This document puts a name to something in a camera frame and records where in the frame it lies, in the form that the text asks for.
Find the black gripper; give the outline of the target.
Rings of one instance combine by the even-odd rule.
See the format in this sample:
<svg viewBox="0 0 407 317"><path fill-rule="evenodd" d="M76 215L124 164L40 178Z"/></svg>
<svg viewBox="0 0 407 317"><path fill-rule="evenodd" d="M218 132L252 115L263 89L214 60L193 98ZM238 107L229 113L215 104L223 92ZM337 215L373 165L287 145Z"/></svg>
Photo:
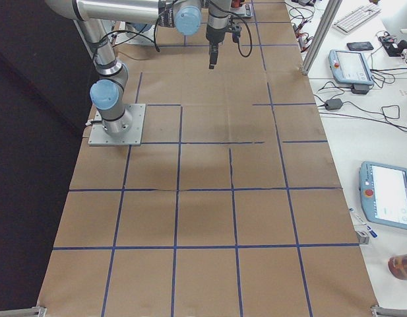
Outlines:
<svg viewBox="0 0 407 317"><path fill-rule="evenodd" d="M224 41L227 28L207 28L206 39L209 42L209 69L214 69L218 61L218 45Z"/></svg>

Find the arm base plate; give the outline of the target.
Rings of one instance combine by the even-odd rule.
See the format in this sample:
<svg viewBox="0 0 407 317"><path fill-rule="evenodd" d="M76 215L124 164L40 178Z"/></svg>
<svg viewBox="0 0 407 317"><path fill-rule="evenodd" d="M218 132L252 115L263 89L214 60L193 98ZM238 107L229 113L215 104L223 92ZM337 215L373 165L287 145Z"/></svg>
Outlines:
<svg viewBox="0 0 407 317"><path fill-rule="evenodd" d="M99 112L93 119L88 144L90 146L140 146L146 104L126 104L123 117L114 122L102 119Z"/></svg>

